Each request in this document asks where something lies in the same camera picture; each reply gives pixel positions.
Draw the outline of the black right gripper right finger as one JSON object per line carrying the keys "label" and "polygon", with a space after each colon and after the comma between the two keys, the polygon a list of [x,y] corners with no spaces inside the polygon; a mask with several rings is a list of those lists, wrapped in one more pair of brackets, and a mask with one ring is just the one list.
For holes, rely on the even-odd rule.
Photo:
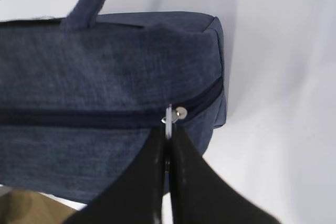
{"label": "black right gripper right finger", "polygon": [[181,126],[170,139],[169,180],[174,223],[279,223],[223,181]]}

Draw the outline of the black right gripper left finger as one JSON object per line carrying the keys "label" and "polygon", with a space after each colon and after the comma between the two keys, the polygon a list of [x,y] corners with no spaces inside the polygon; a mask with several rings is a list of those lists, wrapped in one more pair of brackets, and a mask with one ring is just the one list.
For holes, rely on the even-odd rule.
{"label": "black right gripper left finger", "polygon": [[161,223],[164,148],[164,127],[155,127],[125,172],[65,223]]}

